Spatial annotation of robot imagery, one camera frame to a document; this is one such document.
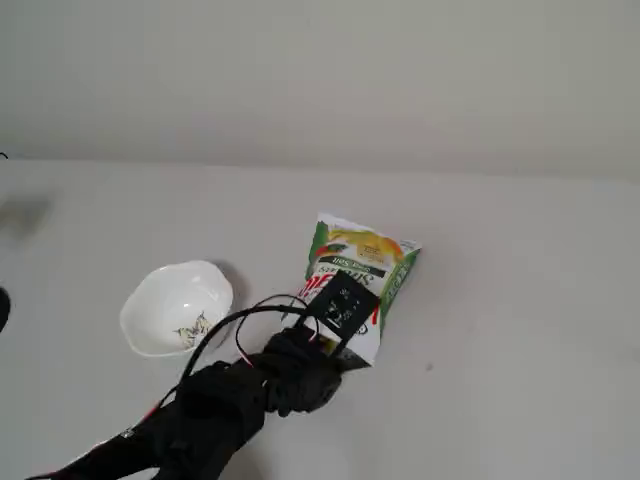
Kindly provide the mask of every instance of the snack bag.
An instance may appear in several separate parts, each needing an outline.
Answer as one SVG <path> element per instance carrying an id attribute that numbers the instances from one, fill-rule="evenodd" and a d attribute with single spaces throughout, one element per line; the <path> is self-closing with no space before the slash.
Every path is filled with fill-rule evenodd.
<path id="1" fill-rule="evenodd" d="M 373 365 L 389 308 L 420 253 L 415 242 L 397 241 L 368 227 L 321 213 L 309 251 L 306 283 L 297 296 L 309 303 L 338 270 L 343 270 L 380 297 L 380 305 L 347 343 L 340 358 L 349 369 Z M 283 319 L 286 326 L 295 316 Z M 313 320 L 305 323 L 315 328 Z M 327 351 L 340 338 L 320 324 Z"/>

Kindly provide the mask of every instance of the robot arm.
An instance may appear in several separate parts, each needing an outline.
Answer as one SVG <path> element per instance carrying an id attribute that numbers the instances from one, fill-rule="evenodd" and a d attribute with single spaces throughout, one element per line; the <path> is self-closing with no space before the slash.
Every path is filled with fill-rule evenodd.
<path id="1" fill-rule="evenodd" d="M 326 289 L 328 293 L 307 309 L 260 306 L 227 317 L 196 348 L 171 403 L 162 406 L 161 401 L 140 423 L 63 469 L 27 480 L 116 480 L 149 468 L 159 468 L 154 480 L 215 480 L 232 455 L 260 431 L 266 412 L 277 411 L 281 417 L 292 411 L 312 412 L 340 386 L 343 368 L 337 353 L 378 299 L 346 274 L 336 275 Z M 350 302 L 345 303 L 345 295 Z M 335 322 L 336 314 L 346 310 L 349 323 L 341 332 L 348 334 L 327 355 L 304 318 L 313 316 L 324 323 L 330 315 Z M 224 325 L 257 311 L 301 317 L 294 327 L 271 337 L 250 362 L 216 362 L 191 375 L 206 343 Z"/>

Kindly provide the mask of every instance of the tabletop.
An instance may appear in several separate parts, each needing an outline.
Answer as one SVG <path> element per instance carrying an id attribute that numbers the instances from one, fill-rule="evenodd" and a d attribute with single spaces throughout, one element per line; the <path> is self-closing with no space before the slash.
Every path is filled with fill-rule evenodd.
<path id="1" fill-rule="evenodd" d="M 640 186 L 27 161 L 0 163 L 0 205 L 31 212 L 0 229 L 0 285 L 14 302 L 0 334 L 2 478 L 63 466 L 175 383 L 186 359 L 136 355 L 118 323 L 148 272 L 213 261 L 234 308 L 295 292 L 318 211 L 424 251 L 376 365 L 313 414 L 269 416 L 223 478 L 640 471 Z M 251 328 L 256 350 L 277 325 Z"/>

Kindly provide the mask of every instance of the black cable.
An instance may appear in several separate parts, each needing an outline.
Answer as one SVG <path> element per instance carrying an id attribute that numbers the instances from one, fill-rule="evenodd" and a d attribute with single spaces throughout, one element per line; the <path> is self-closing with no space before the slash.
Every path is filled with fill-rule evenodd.
<path id="1" fill-rule="evenodd" d="M 307 304 L 307 302 L 305 302 L 304 300 L 302 300 L 301 298 L 296 297 L 295 295 L 287 295 L 286 293 L 279 293 L 276 295 L 271 295 L 270 297 L 265 298 L 264 300 L 259 301 L 258 303 L 256 303 L 254 305 L 254 307 L 259 307 L 260 305 L 263 305 L 271 300 L 275 300 L 276 298 L 289 298 L 291 300 L 295 300 L 300 302 L 302 305 L 305 306 L 305 308 L 309 307 L 309 305 Z M 240 321 L 238 322 L 238 326 L 236 327 L 236 335 L 235 335 L 235 340 L 236 340 L 236 347 L 238 347 L 238 350 L 240 351 L 240 353 L 243 355 L 242 358 L 244 358 L 245 360 L 249 357 L 249 355 L 247 354 L 247 352 L 245 351 L 244 348 L 242 348 L 242 345 L 240 345 L 240 329 L 242 328 L 242 326 L 244 325 L 245 320 L 249 318 L 249 315 L 245 315 L 244 317 L 242 317 L 240 319 Z M 318 322 L 318 319 L 315 319 L 316 321 L 316 335 L 318 333 L 320 333 L 320 323 Z"/>
<path id="2" fill-rule="evenodd" d="M 191 375 L 191 372 L 193 372 L 193 367 L 195 367 L 196 362 L 198 361 L 198 358 L 200 358 L 200 355 L 202 355 L 202 352 L 204 351 L 205 347 L 209 344 L 211 339 L 215 337 L 220 332 L 220 330 L 222 330 L 224 327 L 229 325 L 231 322 L 235 322 L 236 320 L 244 316 L 252 315 L 254 313 L 260 313 L 260 312 L 282 312 L 282 313 L 298 314 L 302 316 L 306 313 L 306 311 L 307 311 L 306 308 L 291 307 L 288 305 L 260 305 L 259 307 L 252 307 L 252 308 L 247 308 L 245 310 L 240 310 L 238 312 L 232 313 L 231 315 L 228 315 L 227 317 L 223 318 L 216 325 L 214 325 L 214 327 L 211 330 L 209 330 L 209 332 L 204 336 L 202 341 L 198 344 L 196 349 L 193 351 L 191 358 L 189 358 L 189 361 L 187 362 L 187 366 L 184 368 L 184 371 L 182 372 L 180 381 L 178 382 L 178 385 L 176 385 L 176 394 L 179 393 L 181 385 L 186 381 L 189 375 Z"/>

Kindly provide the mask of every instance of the white bowl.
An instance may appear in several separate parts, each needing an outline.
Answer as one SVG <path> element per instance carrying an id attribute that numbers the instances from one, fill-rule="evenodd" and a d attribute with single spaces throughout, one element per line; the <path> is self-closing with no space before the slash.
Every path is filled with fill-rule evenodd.
<path id="1" fill-rule="evenodd" d="M 140 355 L 185 354 L 227 315 L 232 301 L 231 284 L 215 265 L 203 260 L 167 265 L 147 275 L 127 299 L 120 326 Z M 223 337 L 217 335 L 214 345 Z"/>

